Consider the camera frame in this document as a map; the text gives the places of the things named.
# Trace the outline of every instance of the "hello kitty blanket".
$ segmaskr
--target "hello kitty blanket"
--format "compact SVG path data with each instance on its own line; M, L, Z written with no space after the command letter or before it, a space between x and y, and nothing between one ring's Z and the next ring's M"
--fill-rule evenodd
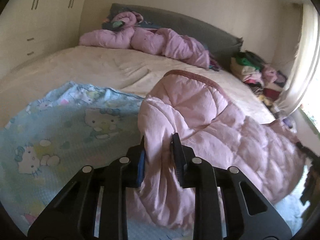
M68 82L0 131L0 201L24 233L81 167L106 166L140 143L141 101Z

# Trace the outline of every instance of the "quilted pink blanket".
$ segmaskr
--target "quilted pink blanket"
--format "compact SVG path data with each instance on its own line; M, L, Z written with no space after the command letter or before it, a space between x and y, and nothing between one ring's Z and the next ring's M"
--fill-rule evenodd
M95 30L80 37L79 45L107 49L135 49L152 55L181 60L189 65L209 68L209 51L194 38L181 36L172 29L161 28L153 33L133 28L136 16L131 12L117 15L112 21L128 21L119 32Z
M278 120L258 124L218 84L187 71L169 71L155 85L141 104L138 127L145 136L146 171L142 187L127 191L128 216L149 223L184 229L194 223L195 193L182 189L174 172L170 144L176 132L213 166L238 167L271 203L302 176L305 156L295 134Z

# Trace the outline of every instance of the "drawer handle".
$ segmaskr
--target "drawer handle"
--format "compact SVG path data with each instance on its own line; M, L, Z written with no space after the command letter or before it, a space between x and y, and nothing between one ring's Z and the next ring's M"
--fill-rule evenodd
M36 1L36 0L33 0L31 10L33 10L33 7L35 6L35 1Z
M38 8L38 3L39 3L39 0L37 0L35 10Z
M72 0L71 9L73 8L74 3L75 3L75 0Z
M70 6L71 6L71 0L69 1L69 6L68 6L68 9L70 8Z

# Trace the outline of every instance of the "white bed sheet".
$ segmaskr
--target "white bed sheet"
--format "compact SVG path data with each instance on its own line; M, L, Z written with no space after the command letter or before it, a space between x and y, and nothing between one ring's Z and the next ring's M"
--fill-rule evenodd
M205 70L135 50L78 46L17 68L5 76L0 81L0 122L4 127L28 103L43 98L68 81L145 96L172 69L187 70L217 82L246 115L259 123L274 120L251 90L226 71Z

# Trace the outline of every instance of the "fabric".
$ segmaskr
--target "fabric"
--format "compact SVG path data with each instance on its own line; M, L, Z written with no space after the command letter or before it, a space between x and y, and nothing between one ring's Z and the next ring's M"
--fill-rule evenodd
M256 70L260 70L261 67L256 66L255 64L251 63L247 58L245 57L239 57L236 56L236 61L238 64L242 65L242 66L251 66L254 67Z
M236 59L233 57L231 58L231 66L230 66L231 72L235 76L244 76L244 75L250 75L256 73L256 69L252 66L244 66L241 64L238 64Z
M278 70L275 84L283 88L286 82L287 82L287 77L280 70Z
M235 58L231 58L231 71L233 75L235 75L242 82L246 82L247 80L254 80L254 84L259 84L260 86L264 86L264 82L262 80L262 74L259 71L253 71L251 66L242 66L237 63Z
M130 49L130 42L133 35L133 28L127 28L117 33L108 30L95 30L82 35L79 45L109 49Z
M132 27L118 33L97 30L81 36L79 45L129 49L128 42L133 49L148 54L163 55L205 69L210 65L209 51L199 41L166 28L159 29L156 33Z
M222 70L222 67L220 66L220 64L215 60L214 56L210 53L210 66L209 68L219 72L220 70Z
M161 55L165 44L166 38L163 35L143 28L137 28L131 39L132 48L151 55Z
M237 166L271 203L292 192L303 173L305 155L283 123L259 125L218 84L190 72L172 70L155 85L141 104L138 127L145 179L128 190L127 212L156 225L191 228L194 221L194 189L182 189L174 171L173 133L213 166Z
M274 205L278 213L282 216L285 222L295 235L301 228L303 223L302 214L307 206L303 206L300 197L304 190L304 182L306 181L308 166L304 167L303 176L296 188L283 200Z
M279 85L277 85L275 83L266 84L264 88L269 88L269 89L272 89L272 90L275 90L275 91L279 91L279 92L281 92L283 90L282 87L280 87Z
M178 59L189 65L209 68L209 51L194 38L180 36L171 29L159 29L156 34L161 34L166 38L166 45L162 54L168 58Z
M123 12L116 15L112 22L123 21L125 24L121 26L121 28L126 29L130 27L134 27L136 23L140 23L143 21L143 17L141 14L136 12Z
M243 40L198 19L158 8L113 3L110 15L119 12L135 11L144 19L162 28L169 28L180 35L188 35L208 46L208 50L225 69L230 69L231 57L240 51Z
M246 58L251 64L260 69L264 68L266 62L259 57L257 54L253 53L252 51L246 50L245 52L239 52L237 54L240 58Z
M271 98L273 101L276 101L278 99L279 95L280 95L280 92L272 90L272 89L269 89L269 88L265 88L263 90L263 94L266 97Z
M116 15L114 18L106 18L102 23L103 30L119 31L121 29L134 27L136 24L141 23L143 17L136 12L122 12Z
M256 84L257 82L254 79L248 79L244 81L244 84Z
M270 64L265 64L262 69L262 79L266 85L275 82L277 80L277 71Z
M260 97L263 94L263 87L261 87L260 85L248 84L248 86L256 97Z
M320 58L320 21L313 5L303 5L302 31L299 49L293 67L276 101L279 109L287 115L293 113L301 101L316 72Z
M78 46L28 63L0 81L0 101L3 102L0 104L0 125L4 127L30 102L43 98L46 93L70 80L113 87L145 97L172 69L187 70L214 80L246 115L257 122L274 120L250 89L224 70L205 70L135 50Z
M108 165L140 143L141 102L136 95L68 82L0 131L0 201L24 233L83 166Z

